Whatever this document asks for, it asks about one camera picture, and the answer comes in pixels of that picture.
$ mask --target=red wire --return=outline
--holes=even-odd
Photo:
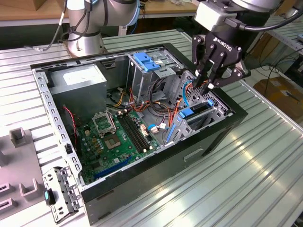
[[[75,144],[76,144],[76,138],[77,138],[77,136],[76,136],[76,125],[75,125],[74,117],[73,117],[71,111],[70,111],[66,106],[63,106],[63,108],[64,108],[64,109],[70,114],[70,116],[71,116],[72,126],[73,126],[73,128],[74,128]]]

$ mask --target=electronic equipment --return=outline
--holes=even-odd
[[[201,95],[195,66],[171,44],[31,67],[67,163],[43,176],[56,223],[82,206],[96,223],[210,153],[247,115],[219,88]]]

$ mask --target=blue cable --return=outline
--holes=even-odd
[[[132,32],[130,33],[130,35],[131,35],[132,33],[134,33],[134,31],[136,30],[137,24],[138,24],[138,21],[136,21],[136,23],[135,23],[135,25],[134,25],[134,29],[132,30]]]
[[[192,83],[191,81],[186,81],[184,86],[183,86],[183,91],[182,91],[182,98],[184,100],[185,105],[189,106],[188,101],[186,100],[186,94],[185,94],[185,87],[187,84]]]
[[[151,124],[147,127],[147,130],[149,131],[152,127],[155,127],[156,125],[155,124]]]

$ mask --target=blue pcie slot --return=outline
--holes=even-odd
[[[112,166],[112,167],[110,167],[106,170],[103,170],[100,173],[94,174],[94,178],[98,179],[100,177],[106,176],[107,174],[110,174],[110,173],[116,171],[117,169],[120,169],[120,168],[124,167],[125,165],[127,165],[128,160],[131,159],[131,158],[132,158],[132,156],[128,157],[123,162],[120,162],[120,163],[118,163],[118,164],[116,164],[116,165],[114,165],[114,166]]]

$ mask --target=aluminum table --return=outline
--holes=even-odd
[[[277,24],[283,20],[285,20],[283,17],[271,17],[266,23],[266,26]],[[301,50],[299,53],[303,54],[303,42],[297,39],[299,34],[303,34],[303,22],[300,20],[302,20],[301,17],[298,19],[298,21],[266,32],[288,47],[292,48],[294,51]]]
[[[191,38],[177,30],[104,39],[109,51],[172,43],[191,59]],[[0,51],[0,134],[30,129],[42,173],[65,166],[29,65],[69,58]],[[244,81],[223,88],[249,115],[219,147],[94,226],[291,226],[303,210],[303,130]],[[0,226],[55,226],[43,201]],[[60,226],[88,226],[84,209]]]

